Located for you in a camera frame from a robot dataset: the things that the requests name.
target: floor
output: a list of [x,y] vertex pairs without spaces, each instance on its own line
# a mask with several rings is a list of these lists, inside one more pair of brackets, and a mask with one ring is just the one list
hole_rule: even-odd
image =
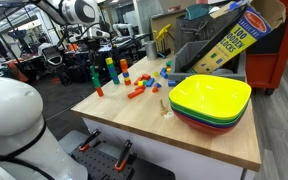
[[[74,83],[68,87],[50,83],[48,78],[34,87],[44,101],[43,115],[54,136],[59,140],[71,130],[87,133],[80,117],[70,108],[94,92],[91,83]],[[280,88],[272,96],[263,90],[252,93],[255,124],[262,157],[256,180],[288,180],[288,63]]]

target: red cabinet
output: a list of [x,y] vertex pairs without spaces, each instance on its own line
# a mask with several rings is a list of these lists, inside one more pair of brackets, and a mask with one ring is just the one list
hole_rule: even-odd
[[267,37],[256,42],[247,50],[247,81],[253,88],[265,88],[271,95],[278,88],[288,59],[288,0],[287,19]]

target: yellow block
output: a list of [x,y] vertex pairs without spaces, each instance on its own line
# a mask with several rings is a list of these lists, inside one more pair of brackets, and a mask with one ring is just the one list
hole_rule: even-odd
[[154,77],[158,77],[158,76],[159,76],[158,72],[154,72]]
[[106,58],[105,61],[106,61],[106,64],[113,64],[112,58]]
[[143,85],[144,85],[143,81],[138,81],[138,86],[143,86]]

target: green bowl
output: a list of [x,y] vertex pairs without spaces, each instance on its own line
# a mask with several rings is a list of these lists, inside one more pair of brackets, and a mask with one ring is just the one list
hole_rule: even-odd
[[178,111],[181,111],[182,113],[185,113],[185,114],[189,114],[190,116],[193,116],[193,117],[196,117],[198,119],[201,119],[201,120],[204,120],[204,121],[208,121],[208,122],[213,122],[213,123],[232,123],[233,121],[235,121],[236,119],[238,119],[237,117],[241,116],[241,114],[243,114],[243,112],[245,111],[248,103],[245,104],[244,108],[242,109],[242,111],[234,118],[232,119],[217,119],[217,118],[213,118],[213,117],[210,117],[210,116],[206,116],[205,114],[201,114],[201,113],[198,113],[196,111],[193,111],[193,110],[190,110],[190,109],[187,109],[183,106],[180,106],[178,105],[177,103],[173,102],[171,99],[170,99],[170,102],[171,102],[171,106],[173,108],[175,108],[176,110]]
[[172,105],[171,105],[171,107],[172,107],[174,110],[179,111],[182,115],[185,115],[185,116],[187,116],[187,117],[190,117],[191,119],[194,119],[194,120],[199,121],[199,122],[201,122],[201,123],[206,123],[206,124],[208,124],[208,125],[215,126],[215,127],[231,127],[231,126],[233,126],[234,124],[236,124],[236,123],[239,121],[239,119],[241,118],[241,116],[243,116],[243,114],[244,114],[247,106],[243,108],[242,112],[236,117],[236,119],[233,119],[233,120],[230,121],[230,122],[223,122],[223,121],[221,121],[221,122],[214,122],[214,121],[212,121],[212,120],[209,120],[209,118],[204,119],[204,118],[196,117],[196,116],[192,115],[191,113],[183,112],[183,111],[177,109],[175,106],[172,106]]

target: office chair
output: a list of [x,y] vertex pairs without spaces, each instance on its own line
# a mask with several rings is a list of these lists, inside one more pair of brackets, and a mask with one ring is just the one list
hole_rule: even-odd
[[57,46],[51,46],[42,50],[44,59],[46,61],[46,68],[54,72],[64,86],[72,83],[71,78],[66,72],[66,66],[63,63],[63,55],[59,52]]

